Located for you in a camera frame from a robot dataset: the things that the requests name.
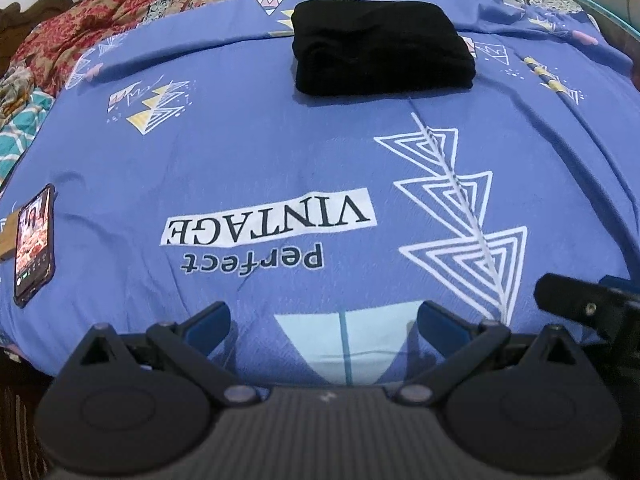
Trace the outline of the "black pants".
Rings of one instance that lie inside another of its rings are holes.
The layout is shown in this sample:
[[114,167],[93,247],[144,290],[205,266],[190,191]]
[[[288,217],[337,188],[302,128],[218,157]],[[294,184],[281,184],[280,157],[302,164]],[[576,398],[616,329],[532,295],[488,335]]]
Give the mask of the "black pants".
[[422,1],[308,0],[292,14],[296,89],[376,96],[469,89],[475,61],[444,11]]

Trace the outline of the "blue printed bedsheet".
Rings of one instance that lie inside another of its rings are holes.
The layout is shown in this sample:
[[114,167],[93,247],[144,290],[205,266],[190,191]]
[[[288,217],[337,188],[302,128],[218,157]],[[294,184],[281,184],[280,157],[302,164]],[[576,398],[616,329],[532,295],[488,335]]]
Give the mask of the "blue printed bedsheet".
[[215,359],[253,382],[398,382],[436,358],[425,300],[533,334],[544,274],[638,276],[639,95],[586,14],[398,0],[446,13],[472,87],[313,99],[303,1],[212,3],[81,55],[1,195],[12,214],[54,188],[52,280],[18,306],[1,266],[5,347],[55,375],[93,325],[222,301]]

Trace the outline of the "smartphone with lit screen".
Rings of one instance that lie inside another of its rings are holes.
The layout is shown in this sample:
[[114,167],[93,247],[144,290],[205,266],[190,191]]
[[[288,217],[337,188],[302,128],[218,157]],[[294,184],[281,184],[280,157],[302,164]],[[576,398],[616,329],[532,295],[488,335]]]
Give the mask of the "smartphone with lit screen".
[[13,300],[19,308],[54,274],[53,202],[55,187],[48,183],[24,205],[17,216]]

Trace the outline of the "brown cardboard card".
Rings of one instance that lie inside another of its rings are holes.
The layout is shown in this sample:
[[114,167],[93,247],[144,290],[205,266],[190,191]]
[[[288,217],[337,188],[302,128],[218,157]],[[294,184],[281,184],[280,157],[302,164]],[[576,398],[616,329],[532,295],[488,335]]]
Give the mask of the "brown cardboard card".
[[14,211],[6,218],[1,220],[1,232],[0,232],[0,260],[6,261],[11,259],[15,255],[16,240],[17,240],[17,226],[18,218],[20,218],[20,212]]

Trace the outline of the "teal white patterned pillow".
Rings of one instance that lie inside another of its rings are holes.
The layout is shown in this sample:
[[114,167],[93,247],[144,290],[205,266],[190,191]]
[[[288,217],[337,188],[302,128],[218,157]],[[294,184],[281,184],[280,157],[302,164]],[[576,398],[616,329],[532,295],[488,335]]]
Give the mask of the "teal white patterned pillow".
[[1,182],[6,180],[13,167],[34,142],[53,103],[53,96],[35,89],[26,106],[1,128]]

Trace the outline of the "teal tub rim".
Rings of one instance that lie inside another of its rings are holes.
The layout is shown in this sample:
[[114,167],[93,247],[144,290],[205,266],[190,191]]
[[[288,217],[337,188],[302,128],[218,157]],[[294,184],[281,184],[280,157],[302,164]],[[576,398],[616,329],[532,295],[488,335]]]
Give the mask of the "teal tub rim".
[[640,40],[640,32],[638,31],[638,29],[634,28],[634,26],[629,24],[623,18],[620,18],[614,12],[608,10],[604,6],[601,6],[600,3],[597,3],[593,0],[576,0],[576,1],[585,9],[587,9],[589,12],[598,14],[602,16],[602,18],[606,18],[607,20],[609,20],[618,28],[623,29],[623,31],[626,32],[632,38],[634,38],[634,40],[637,40],[637,41]]

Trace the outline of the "carved wooden headboard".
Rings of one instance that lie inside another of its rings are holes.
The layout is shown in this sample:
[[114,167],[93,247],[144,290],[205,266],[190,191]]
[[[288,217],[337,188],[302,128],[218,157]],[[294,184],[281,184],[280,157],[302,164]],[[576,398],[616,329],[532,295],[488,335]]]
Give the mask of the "carved wooden headboard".
[[38,0],[26,10],[18,2],[0,11],[0,75],[8,70],[11,58],[34,28],[74,5],[73,0]]

